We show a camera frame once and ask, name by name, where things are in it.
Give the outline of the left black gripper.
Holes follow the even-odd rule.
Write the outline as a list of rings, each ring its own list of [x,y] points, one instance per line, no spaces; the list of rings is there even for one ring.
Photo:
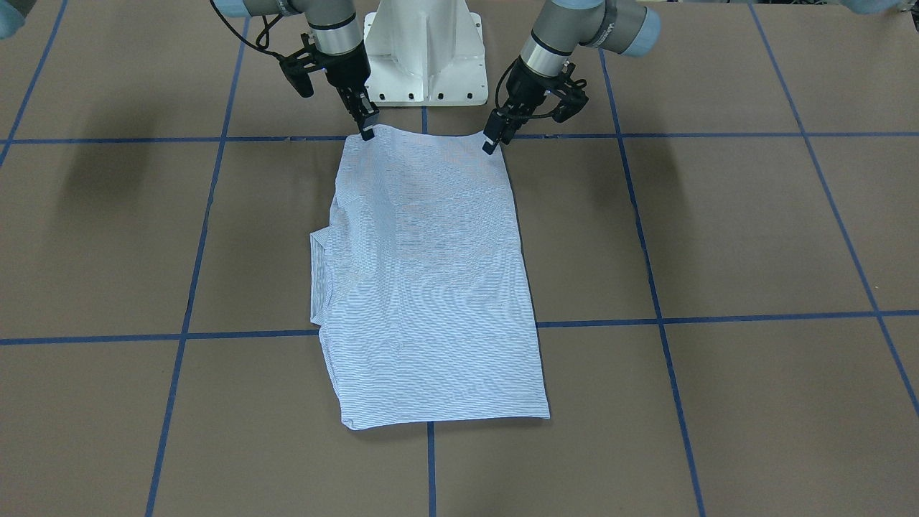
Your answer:
[[[549,94],[546,90],[548,76],[533,72],[522,61],[514,61],[503,73],[502,81],[505,82],[508,99],[499,109],[491,111],[482,132],[485,135],[482,150],[488,156],[492,156],[500,144],[509,144],[513,140],[518,130],[516,124],[523,125],[532,118],[549,118],[549,112],[534,114]]]

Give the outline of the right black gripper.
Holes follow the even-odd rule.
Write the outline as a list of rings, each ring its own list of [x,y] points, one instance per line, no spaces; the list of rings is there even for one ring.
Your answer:
[[[342,55],[324,53],[324,69],[329,84],[334,86],[345,107],[350,108],[362,140],[373,139],[380,109],[372,102],[365,87],[371,73],[365,44],[358,44]]]

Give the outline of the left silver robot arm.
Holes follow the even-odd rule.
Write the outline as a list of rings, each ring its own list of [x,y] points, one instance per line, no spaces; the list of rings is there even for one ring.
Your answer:
[[[531,120],[565,122],[589,98],[587,82],[572,78],[579,47],[628,57],[647,55],[662,32],[656,11],[637,1],[547,1],[515,61],[499,79],[505,101],[496,101],[485,124],[486,154],[512,142]]]

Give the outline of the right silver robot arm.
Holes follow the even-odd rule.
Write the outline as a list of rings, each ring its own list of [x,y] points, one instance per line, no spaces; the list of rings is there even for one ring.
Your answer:
[[[211,1],[211,9],[245,46],[276,60],[286,81],[299,97],[314,94],[312,73],[322,71],[347,109],[359,136],[370,141],[380,118],[380,109],[367,89],[370,57],[365,48],[363,27],[352,1]],[[246,39],[229,19],[263,20],[255,42]],[[269,48],[273,26],[285,17],[304,17],[309,32],[301,35],[302,48],[292,55],[280,55]]]

